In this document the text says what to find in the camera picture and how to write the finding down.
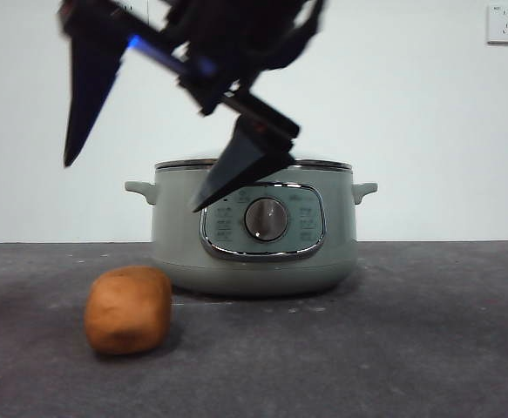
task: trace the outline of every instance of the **silver knob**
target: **silver knob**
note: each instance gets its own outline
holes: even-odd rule
[[[246,229],[261,241],[273,241],[287,229],[287,211],[274,199],[256,200],[246,210]]]

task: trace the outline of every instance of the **gray table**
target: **gray table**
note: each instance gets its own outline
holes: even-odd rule
[[[508,242],[362,243],[299,298],[177,291],[162,348],[96,355],[89,285],[148,248],[0,245],[0,417],[508,417]]]

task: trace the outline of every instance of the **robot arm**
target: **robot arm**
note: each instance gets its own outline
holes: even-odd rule
[[[227,148],[193,197],[194,211],[292,164],[288,151],[300,127],[250,88],[261,72],[295,61],[317,32],[323,0],[315,0],[308,20],[295,26],[307,1],[172,0],[166,27],[157,31],[111,0],[64,0],[59,16],[71,38],[72,58],[64,164],[81,152],[126,48],[173,71],[204,115],[221,103],[241,115]],[[184,59],[173,55],[182,44]]]

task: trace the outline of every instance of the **white wall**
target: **white wall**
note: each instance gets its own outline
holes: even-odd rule
[[[358,207],[359,239],[508,239],[508,47],[485,44],[486,4],[330,0],[308,54],[256,85],[302,125],[297,152],[380,184]],[[0,2],[0,242],[149,240],[151,207],[124,181],[224,146],[234,115],[200,118],[172,76],[129,53],[64,170],[57,7]]]

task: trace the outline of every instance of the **blue light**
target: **blue light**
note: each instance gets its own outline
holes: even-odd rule
[[[137,47],[139,44],[141,44],[141,38],[138,37],[137,35],[134,35],[131,39],[130,39],[130,42],[128,42],[128,48],[135,48]]]

